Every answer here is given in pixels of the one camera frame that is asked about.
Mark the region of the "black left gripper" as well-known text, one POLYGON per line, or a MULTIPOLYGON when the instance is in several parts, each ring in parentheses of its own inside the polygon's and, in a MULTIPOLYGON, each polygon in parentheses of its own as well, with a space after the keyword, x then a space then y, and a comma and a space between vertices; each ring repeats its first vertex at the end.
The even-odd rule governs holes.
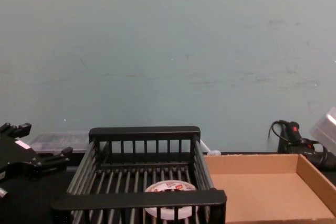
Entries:
POLYGON ((31 126, 30 123, 1 125, 1 182, 18 176, 38 180, 66 170, 73 154, 72 147, 53 156, 41 157, 29 145, 15 139, 28 136, 31 126))

